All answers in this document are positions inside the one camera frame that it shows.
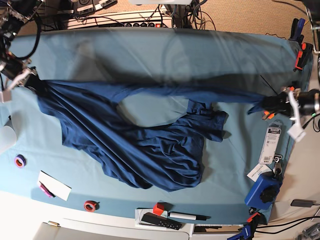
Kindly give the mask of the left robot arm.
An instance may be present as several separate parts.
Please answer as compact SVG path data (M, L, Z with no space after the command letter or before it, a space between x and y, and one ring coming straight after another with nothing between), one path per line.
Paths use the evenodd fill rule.
M287 133L295 142L299 142L306 135L308 124L320 115L320 91L285 87L278 95L265 97L261 107L264 110L263 120L281 114L293 121Z

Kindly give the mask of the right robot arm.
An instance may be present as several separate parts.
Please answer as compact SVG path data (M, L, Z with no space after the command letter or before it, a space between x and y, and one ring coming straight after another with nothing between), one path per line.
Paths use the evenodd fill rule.
M0 75L6 81L0 80L0 102L12 100L11 91L15 87L30 87L30 83L37 80L35 67L29 67L31 56L36 52L42 31L42 19L37 13L43 5L43 0L7 0L0 14ZM34 46L25 56L16 56L10 51L12 41L17 37L23 26L31 20L37 26Z

